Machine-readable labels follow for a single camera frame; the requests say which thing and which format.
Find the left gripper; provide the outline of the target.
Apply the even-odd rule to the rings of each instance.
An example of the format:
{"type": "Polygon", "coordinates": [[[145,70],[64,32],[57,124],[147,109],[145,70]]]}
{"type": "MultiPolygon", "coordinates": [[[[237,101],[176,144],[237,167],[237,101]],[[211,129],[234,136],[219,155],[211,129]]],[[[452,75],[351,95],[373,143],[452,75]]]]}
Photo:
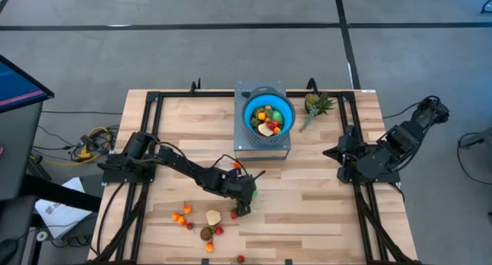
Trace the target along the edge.
{"type": "Polygon", "coordinates": [[[256,191],[255,181],[262,177],[266,171],[261,171],[256,176],[245,175],[241,177],[232,177],[225,182],[224,196],[236,202],[234,213],[237,216],[246,216],[251,212],[251,201],[253,194],[256,191]]]}

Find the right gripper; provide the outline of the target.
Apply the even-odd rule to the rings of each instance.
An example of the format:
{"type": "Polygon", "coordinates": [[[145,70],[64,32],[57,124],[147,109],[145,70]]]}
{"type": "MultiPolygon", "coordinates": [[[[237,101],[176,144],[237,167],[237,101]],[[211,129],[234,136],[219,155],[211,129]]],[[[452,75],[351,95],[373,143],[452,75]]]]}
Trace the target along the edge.
{"type": "MultiPolygon", "coordinates": [[[[345,167],[351,167],[355,171],[359,158],[364,154],[364,144],[354,136],[343,137],[343,150],[339,147],[332,147],[322,152],[326,157],[334,160],[343,160],[345,167]]],[[[337,170],[337,179],[342,183],[350,182],[350,171],[345,167],[339,167],[337,170]]]]}

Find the blue collapsible bowl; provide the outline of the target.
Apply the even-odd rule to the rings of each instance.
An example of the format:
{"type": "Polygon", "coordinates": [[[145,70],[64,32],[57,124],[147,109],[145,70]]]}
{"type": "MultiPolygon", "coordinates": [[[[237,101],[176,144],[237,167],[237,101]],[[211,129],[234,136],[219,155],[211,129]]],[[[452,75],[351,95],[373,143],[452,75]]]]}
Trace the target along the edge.
{"type": "Polygon", "coordinates": [[[288,144],[288,140],[290,139],[290,130],[295,122],[295,110],[288,98],[277,89],[269,86],[260,86],[249,94],[242,109],[242,120],[244,126],[261,144],[281,146],[282,144],[288,144]],[[269,137],[260,134],[259,130],[251,124],[254,110],[266,104],[269,104],[275,111],[279,111],[283,118],[280,133],[272,134],[269,137]]]}

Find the grey perforated metal stand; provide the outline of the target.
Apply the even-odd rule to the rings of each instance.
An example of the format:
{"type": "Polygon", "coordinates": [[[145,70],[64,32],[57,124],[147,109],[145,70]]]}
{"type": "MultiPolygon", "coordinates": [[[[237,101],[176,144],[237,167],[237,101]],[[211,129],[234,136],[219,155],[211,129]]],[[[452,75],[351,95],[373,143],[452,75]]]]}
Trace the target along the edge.
{"type": "Polygon", "coordinates": [[[268,161],[284,160],[291,150],[291,136],[288,144],[268,146],[261,144],[248,129],[242,120],[242,109],[249,94],[260,86],[269,86],[277,89],[287,97],[285,85],[280,81],[273,82],[246,82],[239,81],[234,88],[234,152],[240,161],[268,161]]]}

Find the potted succulent plant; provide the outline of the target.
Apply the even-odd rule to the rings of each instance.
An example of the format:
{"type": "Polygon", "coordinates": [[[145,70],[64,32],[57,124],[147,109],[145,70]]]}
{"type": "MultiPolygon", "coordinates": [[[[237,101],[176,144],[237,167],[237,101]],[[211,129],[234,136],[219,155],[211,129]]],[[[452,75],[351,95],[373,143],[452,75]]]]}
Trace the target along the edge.
{"type": "Polygon", "coordinates": [[[304,98],[304,109],[307,115],[299,131],[305,131],[318,115],[326,114],[329,110],[332,110],[334,108],[333,105],[334,99],[326,92],[322,94],[307,94],[304,98]]]}

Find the black plug connector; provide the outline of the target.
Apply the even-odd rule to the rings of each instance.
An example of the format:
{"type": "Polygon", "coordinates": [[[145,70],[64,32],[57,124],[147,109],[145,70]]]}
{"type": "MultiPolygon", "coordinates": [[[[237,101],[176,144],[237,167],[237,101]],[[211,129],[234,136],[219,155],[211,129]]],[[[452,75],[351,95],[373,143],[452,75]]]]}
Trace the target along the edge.
{"type": "Polygon", "coordinates": [[[80,137],[81,142],[89,151],[101,151],[101,145],[96,143],[94,139],[84,134],[80,137]]]}

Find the black desk bar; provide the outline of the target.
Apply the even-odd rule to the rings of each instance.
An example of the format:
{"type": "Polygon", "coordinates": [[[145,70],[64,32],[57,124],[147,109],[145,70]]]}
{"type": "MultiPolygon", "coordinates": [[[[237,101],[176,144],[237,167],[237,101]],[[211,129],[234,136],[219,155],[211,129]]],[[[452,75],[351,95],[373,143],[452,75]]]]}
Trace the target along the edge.
{"type": "Polygon", "coordinates": [[[23,178],[18,195],[34,196],[41,200],[49,200],[82,210],[97,213],[101,198],[62,185],[46,181],[39,177],[26,174],[23,178]]]}

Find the white paper sheet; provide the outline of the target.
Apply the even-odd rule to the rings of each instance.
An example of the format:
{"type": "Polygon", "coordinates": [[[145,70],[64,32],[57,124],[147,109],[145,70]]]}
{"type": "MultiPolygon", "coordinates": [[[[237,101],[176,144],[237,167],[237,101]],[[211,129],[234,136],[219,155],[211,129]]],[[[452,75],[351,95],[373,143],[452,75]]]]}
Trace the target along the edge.
{"type": "Polygon", "coordinates": [[[92,212],[76,207],[70,207],[50,200],[37,200],[35,210],[41,216],[43,223],[48,226],[52,238],[58,239],[77,226],[92,212]]]}

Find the blue screen monitor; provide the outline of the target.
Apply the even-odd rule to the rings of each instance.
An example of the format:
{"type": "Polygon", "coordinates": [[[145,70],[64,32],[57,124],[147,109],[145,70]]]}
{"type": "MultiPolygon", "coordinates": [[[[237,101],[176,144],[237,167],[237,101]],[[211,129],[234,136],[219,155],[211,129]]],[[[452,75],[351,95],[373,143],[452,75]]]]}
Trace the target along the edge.
{"type": "Polygon", "coordinates": [[[53,91],[0,55],[0,113],[54,97],[53,91]]]}

